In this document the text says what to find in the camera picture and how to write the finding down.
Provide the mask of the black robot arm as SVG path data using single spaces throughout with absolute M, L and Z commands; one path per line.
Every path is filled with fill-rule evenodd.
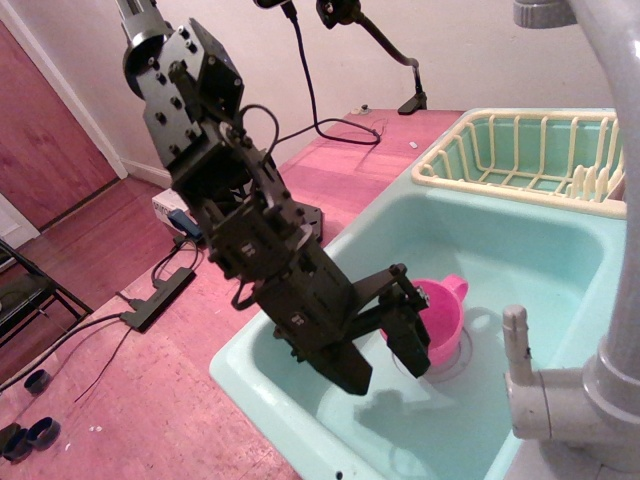
M 144 101 L 172 187 L 210 260 L 251 287 L 233 306 L 260 306 L 293 356 L 347 393 L 368 391 L 372 368 L 355 340 L 375 330 L 412 375 L 423 375 L 425 293 L 401 264 L 351 281 L 323 250 L 270 152 L 244 128 L 243 81 L 223 45 L 195 20 L 172 27 L 153 1 L 122 1 L 118 9 L 124 75 Z

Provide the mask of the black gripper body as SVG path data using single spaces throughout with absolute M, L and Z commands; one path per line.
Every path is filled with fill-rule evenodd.
M 275 323 L 274 336 L 289 344 L 297 361 L 309 362 L 380 329 L 400 304 L 391 298 L 392 286 L 405 283 L 406 272 L 394 264 L 353 283 L 330 258 L 304 254 L 285 274 L 256 282 L 252 297 Z

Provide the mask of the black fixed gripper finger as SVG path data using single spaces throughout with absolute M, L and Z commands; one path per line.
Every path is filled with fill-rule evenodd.
M 306 361 L 346 393 L 367 394 L 373 369 L 352 343 L 325 346 L 309 354 Z

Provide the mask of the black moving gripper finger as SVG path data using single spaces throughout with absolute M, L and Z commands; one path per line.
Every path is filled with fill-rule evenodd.
M 431 366 L 430 337 L 420 313 L 429 307 L 428 296 L 421 287 L 407 294 L 393 286 L 381 297 L 380 307 L 387 346 L 415 378 L 424 375 Z

